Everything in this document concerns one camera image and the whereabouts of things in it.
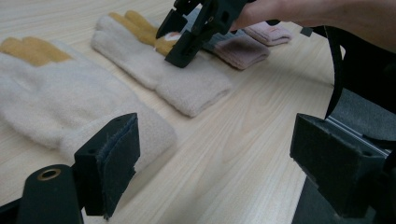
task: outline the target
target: wood grain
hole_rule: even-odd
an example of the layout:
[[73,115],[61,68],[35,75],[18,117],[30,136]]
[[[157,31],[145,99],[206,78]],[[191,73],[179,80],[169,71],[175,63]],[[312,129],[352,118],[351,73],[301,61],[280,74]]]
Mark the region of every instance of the wood grain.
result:
[[[268,59],[243,72],[206,55],[233,89],[189,119],[90,47],[100,16],[134,9],[161,23],[173,3],[2,0],[0,41],[28,35],[61,40],[125,82],[175,128],[176,145],[134,177],[110,223],[291,223],[304,183],[289,156],[294,119],[296,113],[325,114],[333,82],[327,40],[299,35],[301,27],[282,22],[292,41],[270,48]],[[0,155],[0,204],[21,197],[30,173],[65,163],[56,150],[16,133],[3,119]]]

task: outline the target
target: fabric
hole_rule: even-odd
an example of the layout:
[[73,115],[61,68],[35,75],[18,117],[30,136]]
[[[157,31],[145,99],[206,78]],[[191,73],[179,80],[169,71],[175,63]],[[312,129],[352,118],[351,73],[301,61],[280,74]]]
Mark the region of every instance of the fabric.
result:
[[138,116],[137,172],[176,141],[173,128],[126,85],[65,44],[9,38],[0,51],[1,117],[70,161],[110,120],[128,113]]
[[[142,19],[138,18],[125,16],[124,21],[128,21],[128,26],[141,27],[136,21]],[[199,54],[184,69],[166,62],[153,50],[152,43],[143,44],[112,16],[97,22],[92,47],[189,117],[199,115],[232,87],[230,80]]]
[[154,49],[163,56],[169,53],[178,40],[178,38],[171,38],[169,35],[157,40],[155,36],[158,29],[135,11],[127,11],[125,17],[111,12],[109,13],[109,17],[121,24],[143,44],[154,46]]
[[[200,9],[196,8],[186,17],[188,22],[182,33],[191,29],[199,12]],[[241,30],[235,34],[215,34],[204,43],[203,49],[217,55],[224,62],[239,70],[245,70],[270,55],[270,50],[266,46]]]
[[292,39],[291,32],[285,27],[279,24],[270,26],[266,21],[248,26],[243,31],[266,46],[286,44]]

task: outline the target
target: wooden table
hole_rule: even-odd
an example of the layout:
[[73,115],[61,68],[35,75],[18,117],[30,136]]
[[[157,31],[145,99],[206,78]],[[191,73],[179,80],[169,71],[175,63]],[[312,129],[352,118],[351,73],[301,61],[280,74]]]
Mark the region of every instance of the wooden table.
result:
[[[240,72],[213,57],[233,89],[189,119],[90,47],[100,16],[134,9],[161,23],[173,3],[2,0],[0,40],[33,35],[63,41],[126,82],[175,128],[177,143],[134,177],[110,223],[291,223],[305,175],[289,156],[290,140],[296,113],[323,118],[327,109],[333,83],[327,40],[282,22],[294,38],[270,48],[265,61]],[[65,163],[56,150],[0,119],[0,204],[21,197],[29,174],[56,163]]]

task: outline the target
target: yellow fingertip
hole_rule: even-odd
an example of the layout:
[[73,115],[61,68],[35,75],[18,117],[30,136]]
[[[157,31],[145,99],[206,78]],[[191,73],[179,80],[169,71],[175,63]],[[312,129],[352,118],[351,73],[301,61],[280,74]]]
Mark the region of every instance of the yellow fingertip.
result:
[[151,25],[144,17],[133,10],[129,10],[125,13],[125,18],[131,23],[138,26],[141,30],[145,30],[149,33],[157,34],[158,28]]
[[70,55],[53,46],[50,42],[32,36],[25,37],[22,42],[31,48],[40,51],[51,61],[60,63],[72,59]]
[[130,21],[128,21],[127,19],[125,19],[124,17],[122,17],[121,15],[119,15],[115,12],[111,12],[108,15],[111,18],[113,18],[115,21],[117,21],[119,24],[121,24],[123,27],[125,27],[129,32],[131,32],[131,34],[136,36],[136,38],[140,42],[154,46],[155,40],[156,40],[155,34],[148,33],[146,31],[140,29],[140,27],[131,23]]
[[0,51],[15,58],[22,59],[33,66],[42,66],[50,62],[50,59],[44,54],[13,37],[3,41]]
[[165,36],[157,39],[155,42],[155,50],[161,55],[168,55],[169,51],[171,51],[172,47],[176,44],[177,40],[167,40]]

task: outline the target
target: white glove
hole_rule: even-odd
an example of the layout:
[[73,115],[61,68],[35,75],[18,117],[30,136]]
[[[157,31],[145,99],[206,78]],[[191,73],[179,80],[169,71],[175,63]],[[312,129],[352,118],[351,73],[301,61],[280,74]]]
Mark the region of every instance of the white glove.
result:
[[[197,55],[181,69],[166,62],[150,45],[140,42],[155,41],[156,28],[140,15],[134,15],[135,21],[122,18],[124,24],[110,16],[102,17],[96,25],[92,47],[189,117],[197,116],[227,94],[232,86],[230,80],[202,56]],[[149,32],[142,24],[149,26]]]
[[126,85],[65,44],[52,43],[9,38],[0,47],[0,115],[17,132],[74,161],[109,121],[136,112],[137,172],[175,142],[173,128]]

